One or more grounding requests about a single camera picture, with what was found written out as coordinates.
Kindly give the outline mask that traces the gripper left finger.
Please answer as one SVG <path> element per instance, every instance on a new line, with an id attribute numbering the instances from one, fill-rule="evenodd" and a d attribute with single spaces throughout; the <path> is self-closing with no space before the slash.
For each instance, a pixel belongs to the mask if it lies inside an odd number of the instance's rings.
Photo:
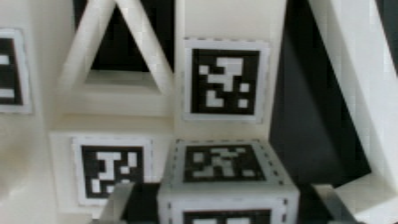
<path id="1" fill-rule="evenodd" d="M 99 217 L 88 224 L 159 224 L 157 183 L 117 184 Z"/>

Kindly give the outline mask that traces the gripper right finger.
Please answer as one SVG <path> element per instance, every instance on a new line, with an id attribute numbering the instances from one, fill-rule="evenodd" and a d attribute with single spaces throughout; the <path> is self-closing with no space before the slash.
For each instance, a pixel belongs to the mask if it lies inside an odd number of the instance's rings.
<path id="1" fill-rule="evenodd" d="M 362 224 L 330 184 L 300 185 L 296 224 Z"/>

